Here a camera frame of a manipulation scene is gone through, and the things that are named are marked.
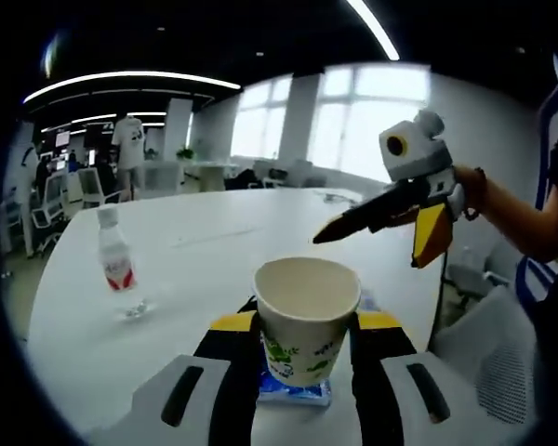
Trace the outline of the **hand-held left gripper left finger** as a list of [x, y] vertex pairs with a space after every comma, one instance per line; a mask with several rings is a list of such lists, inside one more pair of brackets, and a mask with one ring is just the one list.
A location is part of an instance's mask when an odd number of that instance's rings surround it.
[[249, 445], [259, 397], [259, 315], [214, 321], [192, 355], [180, 355], [133, 394], [113, 426], [115, 445]]

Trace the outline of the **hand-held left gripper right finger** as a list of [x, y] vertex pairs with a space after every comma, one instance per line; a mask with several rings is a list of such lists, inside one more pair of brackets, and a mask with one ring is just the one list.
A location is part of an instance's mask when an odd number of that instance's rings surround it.
[[431, 353], [416, 352], [383, 311], [350, 319], [352, 394], [364, 445], [480, 445], [470, 385]]

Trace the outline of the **person's right hand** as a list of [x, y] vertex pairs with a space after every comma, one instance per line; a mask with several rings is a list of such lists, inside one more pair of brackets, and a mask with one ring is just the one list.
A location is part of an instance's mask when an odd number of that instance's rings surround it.
[[487, 177], [481, 167], [469, 168], [464, 165], [454, 167], [455, 179], [465, 193], [463, 214], [468, 221], [474, 221], [483, 210], [487, 192]]

